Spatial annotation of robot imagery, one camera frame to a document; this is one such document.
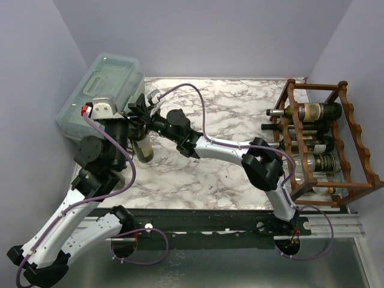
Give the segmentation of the dark green bottle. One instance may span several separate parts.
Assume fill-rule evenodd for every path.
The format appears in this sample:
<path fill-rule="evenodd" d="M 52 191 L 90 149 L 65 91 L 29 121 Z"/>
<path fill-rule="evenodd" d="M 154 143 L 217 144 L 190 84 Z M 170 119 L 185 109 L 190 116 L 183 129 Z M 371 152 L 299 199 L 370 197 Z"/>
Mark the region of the dark green bottle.
<path fill-rule="evenodd" d="M 145 127 L 138 128 L 130 137 L 133 150 L 140 162 L 150 162 L 154 157 L 154 151 L 149 136 L 146 134 Z"/>

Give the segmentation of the green wine bottle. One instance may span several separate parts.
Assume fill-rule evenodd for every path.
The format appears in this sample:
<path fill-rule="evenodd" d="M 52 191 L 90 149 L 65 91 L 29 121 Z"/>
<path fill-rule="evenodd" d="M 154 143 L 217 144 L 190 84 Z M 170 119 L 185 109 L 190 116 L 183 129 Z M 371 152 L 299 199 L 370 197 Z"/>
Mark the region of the green wine bottle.
<path fill-rule="evenodd" d="M 298 119 L 300 121 L 337 120 L 341 117 L 343 108 L 339 103 L 299 103 Z M 293 118 L 291 106 L 285 109 L 267 109 L 267 116 L 284 116 Z"/>
<path fill-rule="evenodd" d="M 328 153 L 334 150 L 334 140 L 331 136 L 304 136 L 303 142 L 307 147 L 308 152 L 312 154 Z M 267 144 L 275 149 L 282 151 L 286 150 L 284 140 L 278 142 L 268 142 Z"/>

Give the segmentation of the clear glass wine bottle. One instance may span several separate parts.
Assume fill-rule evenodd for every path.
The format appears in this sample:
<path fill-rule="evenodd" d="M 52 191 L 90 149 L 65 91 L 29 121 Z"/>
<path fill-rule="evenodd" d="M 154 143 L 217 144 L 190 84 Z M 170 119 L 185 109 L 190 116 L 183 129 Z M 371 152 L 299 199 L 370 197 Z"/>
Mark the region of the clear glass wine bottle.
<path fill-rule="evenodd" d="M 301 163 L 301 156 L 295 154 L 292 156 L 292 160 L 295 163 L 295 175 L 303 176 L 304 168 Z M 337 173 L 341 170 L 339 157 L 332 153 L 309 154 L 307 157 L 307 165 L 313 176 Z"/>

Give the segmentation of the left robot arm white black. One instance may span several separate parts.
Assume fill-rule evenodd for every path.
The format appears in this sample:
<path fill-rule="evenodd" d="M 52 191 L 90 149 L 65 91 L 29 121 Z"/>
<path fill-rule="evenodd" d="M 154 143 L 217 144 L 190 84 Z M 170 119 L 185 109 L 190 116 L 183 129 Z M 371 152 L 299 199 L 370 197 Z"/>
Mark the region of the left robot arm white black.
<path fill-rule="evenodd" d="M 81 167 L 65 199 L 43 228 L 24 245 L 7 252 L 17 265 L 16 285 L 24 277 L 29 286 L 52 287 L 67 273 L 81 254 L 99 242 L 118 235 L 128 236 L 133 229 L 133 216 L 121 205 L 114 206 L 96 224 L 74 234 L 82 220 L 114 188 L 130 162 L 127 154 L 128 125 L 124 120 L 106 120 L 102 138 L 89 135 L 78 144 L 74 161 Z"/>

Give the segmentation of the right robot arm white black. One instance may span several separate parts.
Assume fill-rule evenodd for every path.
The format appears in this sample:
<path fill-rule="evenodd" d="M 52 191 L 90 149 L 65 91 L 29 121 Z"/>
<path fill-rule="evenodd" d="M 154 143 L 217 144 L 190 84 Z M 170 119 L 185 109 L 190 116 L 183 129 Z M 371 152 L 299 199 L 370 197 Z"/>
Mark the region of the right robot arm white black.
<path fill-rule="evenodd" d="M 276 231 L 289 235 L 298 228 L 299 212 L 284 188 L 283 161 L 276 149 L 258 137 L 251 142 L 209 139 L 192 129 L 182 109 L 161 116 L 160 105 L 146 101 L 141 94 L 127 104 L 128 121 L 174 142 L 177 151 L 187 158 L 215 159 L 241 166 L 252 186 L 266 193 L 276 218 Z"/>

